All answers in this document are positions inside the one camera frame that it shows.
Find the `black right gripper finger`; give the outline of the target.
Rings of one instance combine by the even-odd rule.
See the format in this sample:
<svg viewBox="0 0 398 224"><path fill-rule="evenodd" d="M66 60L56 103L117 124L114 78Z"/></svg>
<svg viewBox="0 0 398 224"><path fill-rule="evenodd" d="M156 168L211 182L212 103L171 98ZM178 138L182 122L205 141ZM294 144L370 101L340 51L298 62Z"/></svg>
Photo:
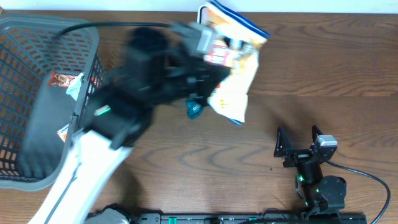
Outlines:
<svg viewBox="0 0 398 224"><path fill-rule="evenodd" d="M292 145L282 127L277 128L277 141L274 150L274 157L286 157L292 151Z"/></svg>
<svg viewBox="0 0 398 224"><path fill-rule="evenodd" d="M315 143L316 139L318 136L323 135L323 133L320 131L319 127L317 125L312 126L312 140L313 143Z"/></svg>

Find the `blue mouthwash bottle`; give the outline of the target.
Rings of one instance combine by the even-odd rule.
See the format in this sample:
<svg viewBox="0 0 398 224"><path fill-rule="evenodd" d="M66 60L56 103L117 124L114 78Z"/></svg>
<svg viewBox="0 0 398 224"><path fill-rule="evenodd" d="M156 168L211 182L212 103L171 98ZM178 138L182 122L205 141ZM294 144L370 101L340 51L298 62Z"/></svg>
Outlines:
<svg viewBox="0 0 398 224"><path fill-rule="evenodd" d="M190 119L196 119L199 115L202 114L204 107L194 101L193 99L186 100L186 107L187 107L187 116Z"/></svg>

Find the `yellow chips bag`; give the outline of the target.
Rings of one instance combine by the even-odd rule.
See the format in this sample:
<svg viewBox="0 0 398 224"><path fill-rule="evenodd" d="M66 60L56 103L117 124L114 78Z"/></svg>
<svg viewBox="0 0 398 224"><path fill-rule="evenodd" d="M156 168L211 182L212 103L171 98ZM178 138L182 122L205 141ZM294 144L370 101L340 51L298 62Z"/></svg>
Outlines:
<svg viewBox="0 0 398 224"><path fill-rule="evenodd" d="M230 68L229 75L208 97L208 105L232 123L242 125L248 106L248 91L259 66L259 51L270 34L248 18L222 5L207 1L204 25L217 33L207 62Z"/></svg>

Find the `teal tissue pack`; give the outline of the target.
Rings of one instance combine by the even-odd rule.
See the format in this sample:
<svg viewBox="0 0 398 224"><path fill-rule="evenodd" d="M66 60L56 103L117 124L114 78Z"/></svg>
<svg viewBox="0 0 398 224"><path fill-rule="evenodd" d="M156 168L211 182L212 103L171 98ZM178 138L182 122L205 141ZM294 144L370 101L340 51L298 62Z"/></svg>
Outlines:
<svg viewBox="0 0 398 224"><path fill-rule="evenodd" d="M66 94L71 96L75 101L78 99L83 77L84 73L81 72L70 82L69 87L66 90Z"/></svg>

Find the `red brown snack bar wrapper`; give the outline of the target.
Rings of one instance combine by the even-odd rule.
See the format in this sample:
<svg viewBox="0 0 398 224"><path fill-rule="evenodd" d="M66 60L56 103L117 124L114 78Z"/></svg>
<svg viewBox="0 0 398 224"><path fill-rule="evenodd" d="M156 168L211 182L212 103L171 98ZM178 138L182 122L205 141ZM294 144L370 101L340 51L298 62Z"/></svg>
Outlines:
<svg viewBox="0 0 398 224"><path fill-rule="evenodd" d="M75 78L76 76L74 75L53 72L51 73L48 86L68 88Z"/></svg>

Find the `small orange snack packet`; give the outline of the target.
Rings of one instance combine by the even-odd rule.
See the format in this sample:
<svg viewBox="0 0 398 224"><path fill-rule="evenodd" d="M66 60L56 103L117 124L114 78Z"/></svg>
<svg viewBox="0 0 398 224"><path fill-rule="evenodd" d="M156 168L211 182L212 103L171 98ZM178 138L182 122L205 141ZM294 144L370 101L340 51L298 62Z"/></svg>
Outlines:
<svg viewBox="0 0 398 224"><path fill-rule="evenodd" d="M63 142L65 142L66 139L67 139L68 127L69 127L69 124L66 124L64 127L62 127L61 129L59 129L59 130L57 131L57 134L58 134L59 138L60 138Z"/></svg>

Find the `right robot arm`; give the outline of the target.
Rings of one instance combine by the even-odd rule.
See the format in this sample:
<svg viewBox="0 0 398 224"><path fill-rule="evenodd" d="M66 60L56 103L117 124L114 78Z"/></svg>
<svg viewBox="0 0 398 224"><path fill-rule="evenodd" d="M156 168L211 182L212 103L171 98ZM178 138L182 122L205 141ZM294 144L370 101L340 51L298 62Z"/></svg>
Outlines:
<svg viewBox="0 0 398 224"><path fill-rule="evenodd" d="M296 149L283 128L277 129L274 157L284 159L285 168L297 170L296 191L304 199L308 210L305 216L316 213L337 212L345 207L346 181L334 175L324 176L321 164L328 162L338 147L332 135L323 134L312 126L312 144L308 149Z"/></svg>

